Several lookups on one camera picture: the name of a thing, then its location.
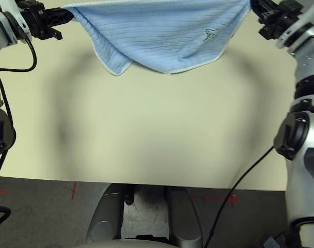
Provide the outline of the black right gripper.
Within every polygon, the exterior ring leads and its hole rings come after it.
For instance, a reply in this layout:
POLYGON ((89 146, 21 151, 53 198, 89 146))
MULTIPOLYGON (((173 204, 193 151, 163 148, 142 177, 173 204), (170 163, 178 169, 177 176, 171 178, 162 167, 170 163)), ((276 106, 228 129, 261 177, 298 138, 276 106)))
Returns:
POLYGON ((263 25, 259 34, 266 40, 278 39, 302 14, 303 5, 298 1, 250 0, 252 11, 263 25))

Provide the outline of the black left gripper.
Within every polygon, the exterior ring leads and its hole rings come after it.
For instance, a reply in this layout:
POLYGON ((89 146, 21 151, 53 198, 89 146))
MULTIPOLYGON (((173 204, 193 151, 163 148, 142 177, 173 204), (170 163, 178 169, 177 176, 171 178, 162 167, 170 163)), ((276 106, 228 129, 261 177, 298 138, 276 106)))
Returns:
POLYGON ((31 35, 40 40, 50 38, 61 40, 61 32, 52 26, 69 23, 74 17, 67 9, 45 9, 44 4, 39 1, 17 1, 17 6, 22 10, 21 15, 27 23, 31 35))

